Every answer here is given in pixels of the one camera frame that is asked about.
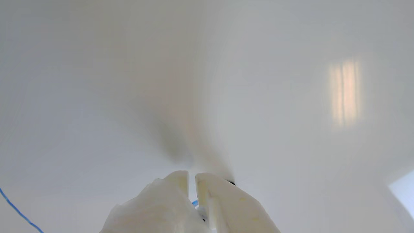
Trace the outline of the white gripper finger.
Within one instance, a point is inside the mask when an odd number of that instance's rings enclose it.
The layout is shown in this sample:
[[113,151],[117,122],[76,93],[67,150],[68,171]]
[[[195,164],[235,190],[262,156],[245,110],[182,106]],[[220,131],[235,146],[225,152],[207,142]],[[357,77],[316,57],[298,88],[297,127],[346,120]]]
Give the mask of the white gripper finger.
[[232,181],[211,173],[195,176],[198,212],[218,233],[278,233],[260,202]]
[[135,198],[115,205],[102,233],[208,233],[188,197],[188,171],[155,179]]

